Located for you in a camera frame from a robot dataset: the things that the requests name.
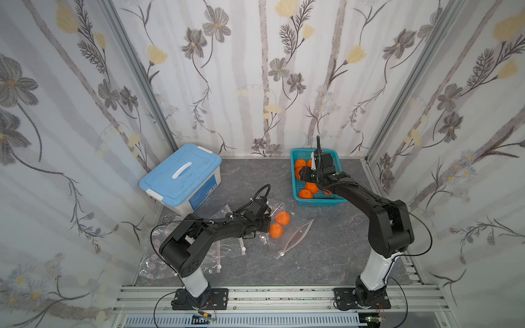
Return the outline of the orange from bag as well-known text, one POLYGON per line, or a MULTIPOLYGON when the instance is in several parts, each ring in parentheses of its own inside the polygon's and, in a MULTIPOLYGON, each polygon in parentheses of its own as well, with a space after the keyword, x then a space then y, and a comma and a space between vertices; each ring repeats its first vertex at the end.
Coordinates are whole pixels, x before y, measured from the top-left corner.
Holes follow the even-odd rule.
POLYGON ((319 192, 319 188, 316 186, 315 183, 306 183, 305 190, 310 191, 312 195, 315 195, 319 192))
POLYGON ((299 198, 306 199, 306 200, 313 199, 313 194, 310 190, 303 189, 299 192, 299 198))

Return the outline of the clear zip-top bag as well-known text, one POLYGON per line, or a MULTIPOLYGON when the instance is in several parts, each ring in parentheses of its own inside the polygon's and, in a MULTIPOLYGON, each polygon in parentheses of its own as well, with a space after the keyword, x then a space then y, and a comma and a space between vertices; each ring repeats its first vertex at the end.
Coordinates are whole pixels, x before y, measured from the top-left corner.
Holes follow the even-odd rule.
POLYGON ((269 233, 260 233, 260 241, 267 246, 270 254, 275 259, 283 258, 290 250, 298 246, 310 232, 314 223, 313 219, 307 219, 303 216, 297 215, 285 206, 284 202, 273 199, 267 201, 270 207, 270 215, 272 216, 271 225, 277 224, 276 215, 280 211, 286 211, 291 216, 291 221, 288 225, 283 225, 284 234, 279 239, 272 239, 269 233))
POLYGON ((231 212, 224 206, 214 215, 181 217, 167 210, 147 235, 148 244, 140 262, 138 277, 146 284, 157 284, 201 271, 206 276, 226 272, 226 262, 247 254, 241 238, 212 241, 218 225, 231 212))

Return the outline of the clear zip-top bag front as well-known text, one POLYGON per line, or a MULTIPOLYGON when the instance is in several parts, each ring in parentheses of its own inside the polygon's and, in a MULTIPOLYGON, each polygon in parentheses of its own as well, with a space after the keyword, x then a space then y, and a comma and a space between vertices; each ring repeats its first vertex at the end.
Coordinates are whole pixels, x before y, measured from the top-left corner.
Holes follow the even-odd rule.
POLYGON ((224 206, 214 215, 181 217, 167 210, 147 235, 148 244, 140 262, 138 277, 146 284, 157 284, 201 271, 206 276, 226 272, 226 262, 247 254, 241 238, 212 241, 218 225, 231 212, 224 206))

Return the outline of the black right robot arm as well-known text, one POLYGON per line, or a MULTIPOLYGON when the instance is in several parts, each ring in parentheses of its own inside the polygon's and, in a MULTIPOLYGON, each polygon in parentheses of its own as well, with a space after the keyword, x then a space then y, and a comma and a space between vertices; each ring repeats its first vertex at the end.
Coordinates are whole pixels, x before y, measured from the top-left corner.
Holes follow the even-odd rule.
POLYGON ((338 172, 334 156, 322 149, 320 137, 317 137, 311 161, 311 166, 299 170, 300 180, 344 198, 364 213, 369 219, 368 241, 372 250, 389 258, 398 256, 414 243, 411 218, 419 222, 422 220, 409 212, 405 202, 377 195, 357 183, 348 173, 338 172))

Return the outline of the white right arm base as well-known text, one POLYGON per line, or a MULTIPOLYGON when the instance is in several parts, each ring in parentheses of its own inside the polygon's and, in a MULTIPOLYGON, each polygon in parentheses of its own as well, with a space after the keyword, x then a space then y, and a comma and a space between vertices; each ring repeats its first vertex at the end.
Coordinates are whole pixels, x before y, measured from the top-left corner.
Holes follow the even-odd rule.
POLYGON ((385 258, 371 250, 363 272, 351 288, 335 288, 334 307, 337 310, 388 310, 391 309, 387 295, 387 279, 397 258, 402 253, 394 253, 385 258))

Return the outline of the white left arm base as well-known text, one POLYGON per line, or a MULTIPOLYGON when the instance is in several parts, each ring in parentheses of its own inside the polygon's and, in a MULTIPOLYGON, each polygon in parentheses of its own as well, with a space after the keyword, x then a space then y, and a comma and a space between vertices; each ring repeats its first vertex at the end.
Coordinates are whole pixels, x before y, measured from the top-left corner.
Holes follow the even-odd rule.
POLYGON ((229 290, 212 288, 202 269, 189 277, 182 277, 183 288, 175 292, 171 302, 172 310, 226 310, 229 290))

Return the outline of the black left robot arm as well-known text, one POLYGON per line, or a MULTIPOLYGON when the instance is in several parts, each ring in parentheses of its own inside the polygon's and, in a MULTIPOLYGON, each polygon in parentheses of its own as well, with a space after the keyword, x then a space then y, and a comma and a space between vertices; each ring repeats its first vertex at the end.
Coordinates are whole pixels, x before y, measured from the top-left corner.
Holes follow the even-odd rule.
POLYGON ((250 201, 219 219, 205 219, 190 214, 160 243, 155 246, 153 234, 150 244, 166 265, 183 279, 200 268, 213 243, 223 239, 253 239, 259 232, 268 233, 271 225, 271 207, 267 198, 271 185, 263 185, 250 201))

